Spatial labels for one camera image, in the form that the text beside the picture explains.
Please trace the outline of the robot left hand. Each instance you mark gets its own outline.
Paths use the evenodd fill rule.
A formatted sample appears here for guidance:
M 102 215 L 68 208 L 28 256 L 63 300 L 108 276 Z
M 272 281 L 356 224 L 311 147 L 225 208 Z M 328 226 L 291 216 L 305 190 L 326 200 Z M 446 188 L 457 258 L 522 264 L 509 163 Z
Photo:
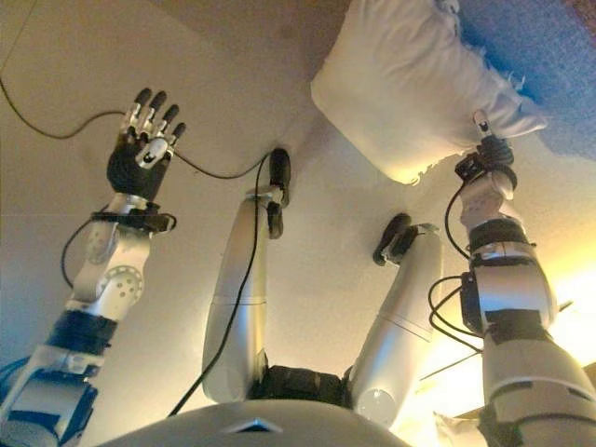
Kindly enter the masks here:
M 186 130 L 183 122 L 172 124 L 180 112 L 178 104 L 158 114 L 166 100 L 165 91 L 144 88 L 125 112 L 107 165 L 107 179 L 115 192 L 155 200 Z

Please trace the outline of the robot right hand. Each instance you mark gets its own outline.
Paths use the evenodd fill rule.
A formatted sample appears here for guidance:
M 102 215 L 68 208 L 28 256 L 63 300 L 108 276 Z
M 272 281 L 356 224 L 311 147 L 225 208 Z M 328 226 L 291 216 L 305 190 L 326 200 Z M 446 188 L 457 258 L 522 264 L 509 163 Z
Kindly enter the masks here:
M 482 110 L 476 111 L 473 122 L 481 135 L 477 152 L 482 165 L 489 170 L 510 167 L 514 162 L 512 149 L 505 139 L 500 139 L 493 133 L 487 115 Z

